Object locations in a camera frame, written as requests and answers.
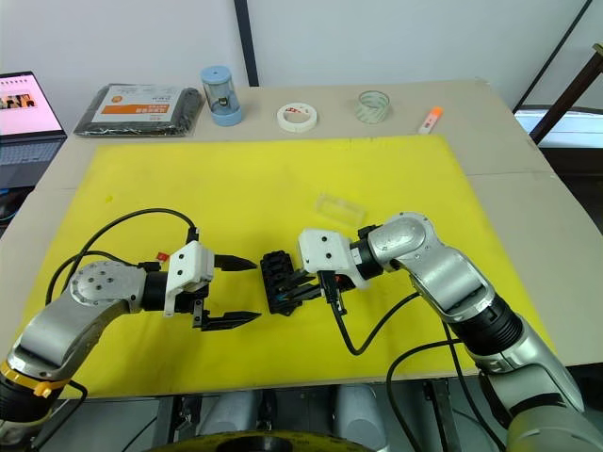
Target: white wall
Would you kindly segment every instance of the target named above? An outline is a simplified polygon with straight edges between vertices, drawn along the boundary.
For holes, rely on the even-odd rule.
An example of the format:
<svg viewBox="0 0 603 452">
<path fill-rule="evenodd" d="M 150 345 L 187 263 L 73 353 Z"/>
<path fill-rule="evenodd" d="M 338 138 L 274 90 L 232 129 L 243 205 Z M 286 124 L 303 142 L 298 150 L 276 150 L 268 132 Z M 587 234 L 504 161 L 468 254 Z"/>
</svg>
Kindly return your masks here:
<svg viewBox="0 0 603 452">
<path fill-rule="evenodd" d="M 603 42 L 603 0 L 594 0 L 582 20 L 552 61 L 548 70 L 526 100 L 528 105 L 551 105 L 567 88 Z M 576 102 L 577 106 L 603 109 L 603 75 L 599 75 Z"/>
<path fill-rule="evenodd" d="M 528 87 L 582 3 L 249 2 L 260 85 L 481 77 L 492 83 L 509 106 Z"/>
<path fill-rule="evenodd" d="M 232 1 L 0 4 L 0 72 L 33 71 L 68 131 L 106 83 L 199 88 L 203 67 L 225 64 L 247 85 Z"/>
</svg>

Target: white tape roll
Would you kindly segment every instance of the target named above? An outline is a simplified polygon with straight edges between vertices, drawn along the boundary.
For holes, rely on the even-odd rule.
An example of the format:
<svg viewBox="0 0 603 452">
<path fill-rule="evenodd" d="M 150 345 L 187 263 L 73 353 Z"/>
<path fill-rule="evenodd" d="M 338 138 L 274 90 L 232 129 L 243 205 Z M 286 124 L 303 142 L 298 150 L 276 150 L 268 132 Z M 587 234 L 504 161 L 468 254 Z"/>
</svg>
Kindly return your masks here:
<svg viewBox="0 0 603 452">
<path fill-rule="evenodd" d="M 276 121 L 287 132 L 300 134 L 317 125 L 318 113 L 308 104 L 293 103 L 283 105 L 276 112 Z"/>
</svg>

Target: orange label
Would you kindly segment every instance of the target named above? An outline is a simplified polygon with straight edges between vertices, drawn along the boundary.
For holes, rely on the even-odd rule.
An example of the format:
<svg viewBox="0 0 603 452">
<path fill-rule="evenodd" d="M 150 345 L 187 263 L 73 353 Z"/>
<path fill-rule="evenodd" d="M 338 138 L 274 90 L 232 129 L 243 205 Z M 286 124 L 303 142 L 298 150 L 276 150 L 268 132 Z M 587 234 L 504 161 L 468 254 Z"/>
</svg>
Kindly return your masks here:
<svg viewBox="0 0 603 452">
<path fill-rule="evenodd" d="M 107 105 L 102 113 L 106 115 L 136 115 L 137 113 L 167 113 L 169 104 Z"/>
</svg>

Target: laptop keyboard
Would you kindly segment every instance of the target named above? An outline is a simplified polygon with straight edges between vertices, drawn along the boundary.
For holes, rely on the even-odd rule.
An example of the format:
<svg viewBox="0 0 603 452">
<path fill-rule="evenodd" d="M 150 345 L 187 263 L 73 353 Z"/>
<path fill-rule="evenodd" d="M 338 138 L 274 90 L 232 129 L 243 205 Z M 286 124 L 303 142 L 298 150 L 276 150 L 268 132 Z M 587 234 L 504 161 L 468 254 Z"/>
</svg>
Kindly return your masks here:
<svg viewBox="0 0 603 452">
<path fill-rule="evenodd" d="M 10 144 L 0 149 L 0 166 L 19 163 L 48 162 L 57 151 L 56 142 Z"/>
</svg>

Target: orange highlighter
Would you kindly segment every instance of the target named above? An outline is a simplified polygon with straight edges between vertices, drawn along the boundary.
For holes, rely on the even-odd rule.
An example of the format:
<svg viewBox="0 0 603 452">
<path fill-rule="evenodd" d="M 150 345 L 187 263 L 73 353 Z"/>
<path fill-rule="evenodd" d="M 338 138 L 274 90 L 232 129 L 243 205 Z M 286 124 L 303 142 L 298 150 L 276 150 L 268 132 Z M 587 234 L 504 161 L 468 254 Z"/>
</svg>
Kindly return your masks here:
<svg viewBox="0 0 603 452">
<path fill-rule="evenodd" d="M 432 128 L 435 126 L 437 120 L 439 120 L 442 116 L 442 113 L 444 113 L 444 108 L 442 108 L 441 106 L 435 106 L 434 108 L 432 108 L 430 114 L 427 115 L 427 118 L 425 118 L 421 126 L 418 128 L 417 133 L 419 135 L 428 135 Z"/>
</svg>

